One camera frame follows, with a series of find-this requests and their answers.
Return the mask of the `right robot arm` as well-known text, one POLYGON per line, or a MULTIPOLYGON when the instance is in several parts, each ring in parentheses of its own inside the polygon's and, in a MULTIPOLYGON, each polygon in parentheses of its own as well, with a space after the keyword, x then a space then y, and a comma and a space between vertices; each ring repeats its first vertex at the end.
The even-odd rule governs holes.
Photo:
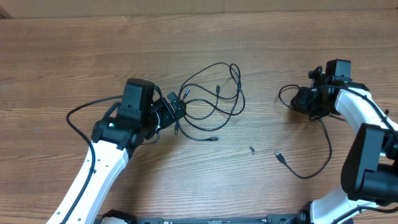
POLYGON ((374 102, 369 88, 351 78, 351 62, 334 59, 308 73, 293 110, 310 120, 342 115, 355 133, 343 164, 340 184, 300 212, 297 223, 351 223, 363 211, 395 213, 397 202, 397 123, 374 102))

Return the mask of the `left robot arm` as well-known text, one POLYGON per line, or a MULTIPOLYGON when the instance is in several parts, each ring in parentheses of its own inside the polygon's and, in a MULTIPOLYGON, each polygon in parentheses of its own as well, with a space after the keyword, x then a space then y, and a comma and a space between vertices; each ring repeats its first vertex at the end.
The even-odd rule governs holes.
POLYGON ((113 182, 135 149, 186 115, 186 104, 154 83, 130 78, 124 93, 95 123, 85 161, 49 223, 94 223, 113 182))

